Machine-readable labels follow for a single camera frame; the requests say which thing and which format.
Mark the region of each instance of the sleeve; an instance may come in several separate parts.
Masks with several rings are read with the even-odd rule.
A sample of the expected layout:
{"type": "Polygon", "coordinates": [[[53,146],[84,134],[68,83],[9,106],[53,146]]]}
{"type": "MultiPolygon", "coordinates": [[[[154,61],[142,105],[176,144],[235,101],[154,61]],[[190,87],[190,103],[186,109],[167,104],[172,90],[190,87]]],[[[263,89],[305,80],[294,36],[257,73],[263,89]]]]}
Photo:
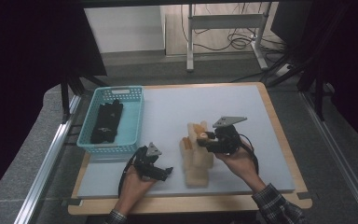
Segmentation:
{"type": "Polygon", "coordinates": [[[124,224],[126,221],[127,218],[114,209],[110,212],[104,224],[124,224]]]}
{"type": "Polygon", "coordinates": [[[302,209],[284,199],[271,184],[252,197],[268,223],[309,223],[302,209]]]}

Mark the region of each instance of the gray carpet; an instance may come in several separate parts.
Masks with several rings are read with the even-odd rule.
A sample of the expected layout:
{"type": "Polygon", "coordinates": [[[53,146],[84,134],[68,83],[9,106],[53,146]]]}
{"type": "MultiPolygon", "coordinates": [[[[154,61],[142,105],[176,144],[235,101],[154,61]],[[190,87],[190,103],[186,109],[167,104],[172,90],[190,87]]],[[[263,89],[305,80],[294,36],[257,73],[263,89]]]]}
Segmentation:
{"type": "MultiPolygon", "coordinates": [[[[122,56],[118,63],[114,60],[117,56],[104,57],[109,77],[101,77],[101,80],[115,86],[230,82],[259,72],[251,54],[226,58],[199,56],[193,73],[186,72],[185,58],[163,58],[160,55],[136,58],[131,55],[122,56]]],[[[257,81],[259,78],[260,76],[252,76],[243,81],[257,81]]],[[[311,223],[358,223],[358,204],[299,97],[296,80],[297,77],[293,77],[268,89],[268,93],[312,196],[313,206],[305,210],[306,216],[311,223]]],[[[84,84],[90,90],[96,88],[96,85],[86,80],[84,84]]],[[[81,124],[86,110],[87,103],[83,105],[82,115],[75,125],[81,124]]],[[[61,112],[60,88],[56,87],[46,93],[44,107],[37,122],[0,182],[0,223],[13,223],[16,218],[61,122],[61,112]]],[[[332,134],[343,146],[343,153],[358,175],[358,134],[339,115],[328,98],[324,100],[324,115],[332,134]]],[[[67,213],[66,201],[72,194],[84,154],[81,148],[74,146],[78,132],[79,128],[74,127],[68,135],[37,205],[32,223],[101,223],[103,220],[103,217],[77,217],[67,213]]],[[[221,215],[222,219],[217,220],[229,223],[231,220],[228,218],[237,217],[238,214],[226,215],[228,217],[221,215]]],[[[184,220],[184,216],[186,215],[143,219],[144,223],[162,223],[164,220],[174,223],[174,220],[180,218],[184,220]]],[[[200,214],[192,220],[187,219],[186,223],[202,223],[200,217],[206,216],[200,214]]]]}

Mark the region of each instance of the human hand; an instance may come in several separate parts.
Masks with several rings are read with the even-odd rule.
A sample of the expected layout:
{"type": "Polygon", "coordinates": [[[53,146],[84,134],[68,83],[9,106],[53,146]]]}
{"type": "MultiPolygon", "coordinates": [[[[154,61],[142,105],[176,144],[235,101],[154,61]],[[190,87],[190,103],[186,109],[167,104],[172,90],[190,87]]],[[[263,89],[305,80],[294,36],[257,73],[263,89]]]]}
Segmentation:
{"type": "Polygon", "coordinates": [[[120,198],[115,205],[115,209],[120,214],[126,216],[133,206],[145,196],[156,182],[156,179],[143,180],[138,175],[135,167],[131,165],[126,173],[121,188],[120,198]]]}
{"type": "MultiPolygon", "coordinates": [[[[248,148],[251,148],[246,142],[242,142],[248,148]]],[[[245,181],[254,193],[266,187],[266,184],[257,174],[251,155],[244,148],[238,148],[233,154],[214,153],[214,155],[217,159],[223,161],[234,175],[245,181]]]]}

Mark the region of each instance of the white wall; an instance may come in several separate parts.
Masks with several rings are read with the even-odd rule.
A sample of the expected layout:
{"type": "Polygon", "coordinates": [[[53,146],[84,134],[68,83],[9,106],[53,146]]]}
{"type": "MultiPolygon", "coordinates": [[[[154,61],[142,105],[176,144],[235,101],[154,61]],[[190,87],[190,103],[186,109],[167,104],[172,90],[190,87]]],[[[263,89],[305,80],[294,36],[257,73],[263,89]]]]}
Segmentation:
{"type": "Polygon", "coordinates": [[[164,49],[160,6],[86,8],[101,53],[164,49]]]}

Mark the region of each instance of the blue plastic basket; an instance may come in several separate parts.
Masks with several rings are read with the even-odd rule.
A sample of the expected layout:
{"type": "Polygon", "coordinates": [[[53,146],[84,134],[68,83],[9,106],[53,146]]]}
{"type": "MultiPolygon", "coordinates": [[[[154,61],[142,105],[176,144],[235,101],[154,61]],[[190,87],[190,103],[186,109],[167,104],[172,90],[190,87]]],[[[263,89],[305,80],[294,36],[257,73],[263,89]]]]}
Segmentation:
{"type": "Polygon", "coordinates": [[[144,89],[141,86],[103,87],[95,90],[77,145],[90,154],[124,156],[138,149],[144,111],[144,89]],[[117,135],[113,143],[92,144],[92,130],[97,122],[100,105],[112,104],[118,99],[123,104],[117,135]]]}

